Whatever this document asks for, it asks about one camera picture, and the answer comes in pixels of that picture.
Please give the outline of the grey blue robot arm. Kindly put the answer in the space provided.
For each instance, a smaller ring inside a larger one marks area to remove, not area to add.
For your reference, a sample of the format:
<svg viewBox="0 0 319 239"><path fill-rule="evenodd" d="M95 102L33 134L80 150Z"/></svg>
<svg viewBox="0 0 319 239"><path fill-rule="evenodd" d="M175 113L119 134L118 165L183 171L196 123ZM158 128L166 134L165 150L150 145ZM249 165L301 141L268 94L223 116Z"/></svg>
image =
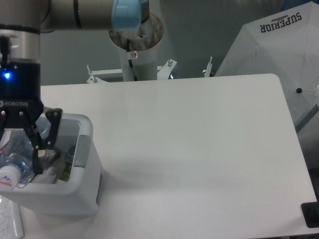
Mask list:
<svg viewBox="0 0 319 239"><path fill-rule="evenodd" d="M147 0L3 0L0 3L0 128L20 129L38 152L55 145L62 109L40 93L40 35L56 30L133 30L150 14Z"/></svg>

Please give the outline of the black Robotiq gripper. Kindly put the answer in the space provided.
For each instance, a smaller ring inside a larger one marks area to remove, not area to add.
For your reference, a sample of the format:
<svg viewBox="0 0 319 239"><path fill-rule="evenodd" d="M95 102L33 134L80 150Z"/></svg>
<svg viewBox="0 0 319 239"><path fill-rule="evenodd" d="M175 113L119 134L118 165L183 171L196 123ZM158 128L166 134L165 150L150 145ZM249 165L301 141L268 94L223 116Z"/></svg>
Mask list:
<svg viewBox="0 0 319 239"><path fill-rule="evenodd" d="M40 65L36 63L1 62L0 64L0 128L24 129L33 147L32 166L41 174L40 150L53 149L63 114L60 108L44 108L50 122L49 134L42 138L36 125L43 112L40 96Z"/></svg>

